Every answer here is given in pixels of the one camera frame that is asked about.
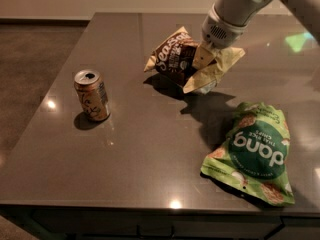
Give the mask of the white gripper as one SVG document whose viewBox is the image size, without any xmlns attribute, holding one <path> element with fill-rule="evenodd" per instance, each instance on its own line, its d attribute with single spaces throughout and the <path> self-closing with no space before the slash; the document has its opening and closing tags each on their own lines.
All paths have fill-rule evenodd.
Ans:
<svg viewBox="0 0 320 240">
<path fill-rule="evenodd" d="M 230 47 L 244 33 L 248 25 L 248 10 L 243 7 L 214 4 L 202 24 L 202 39 L 217 49 Z M 217 50 L 199 44 L 192 66 L 200 70 L 212 63 Z"/>
</svg>

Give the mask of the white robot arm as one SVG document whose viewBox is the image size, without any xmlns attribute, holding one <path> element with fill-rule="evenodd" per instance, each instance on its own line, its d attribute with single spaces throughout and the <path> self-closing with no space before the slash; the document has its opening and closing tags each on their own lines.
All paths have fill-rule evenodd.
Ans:
<svg viewBox="0 0 320 240">
<path fill-rule="evenodd" d="M 250 20 L 273 0 L 215 0 L 202 24 L 202 40 L 210 48 L 232 46 Z M 320 0 L 279 0 L 320 43 Z"/>
</svg>

